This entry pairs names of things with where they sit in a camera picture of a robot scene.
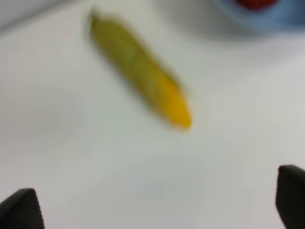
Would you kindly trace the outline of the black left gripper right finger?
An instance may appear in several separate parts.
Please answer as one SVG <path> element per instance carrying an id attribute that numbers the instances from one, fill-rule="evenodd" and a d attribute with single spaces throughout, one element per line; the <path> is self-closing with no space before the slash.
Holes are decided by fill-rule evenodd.
<path id="1" fill-rule="evenodd" d="M 278 168 L 275 204 L 287 229 L 305 228 L 305 171 L 294 165 Z"/>

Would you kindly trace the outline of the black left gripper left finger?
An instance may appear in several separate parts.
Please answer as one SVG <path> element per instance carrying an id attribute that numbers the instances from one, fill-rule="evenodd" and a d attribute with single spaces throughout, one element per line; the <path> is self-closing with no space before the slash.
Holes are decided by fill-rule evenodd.
<path id="1" fill-rule="evenodd" d="M 0 229 L 44 229 L 35 189 L 22 188 L 0 203 Z"/>

